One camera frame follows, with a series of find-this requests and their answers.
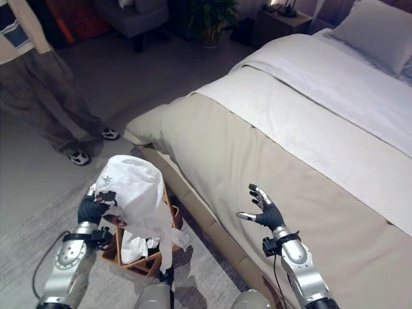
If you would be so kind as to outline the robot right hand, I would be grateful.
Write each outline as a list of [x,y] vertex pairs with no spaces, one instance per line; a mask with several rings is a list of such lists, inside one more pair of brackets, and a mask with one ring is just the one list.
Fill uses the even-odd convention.
[[268,227],[271,231],[276,230],[278,227],[284,227],[284,219],[268,194],[253,183],[248,185],[248,189],[249,194],[253,197],[252,203],[256,204],[261,209],[261,213],[252,214],[248,212],[237,212],[236,216],[240,219],[253,221],[259,225]]

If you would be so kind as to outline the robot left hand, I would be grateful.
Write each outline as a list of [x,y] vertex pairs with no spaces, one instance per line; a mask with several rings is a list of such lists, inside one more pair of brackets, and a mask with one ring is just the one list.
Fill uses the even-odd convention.
[[89,222],[99,225],[109,208],[117,206],[116,195],[114,191],[97,192],[96,184],[91,185],[79,205],[78,223]]

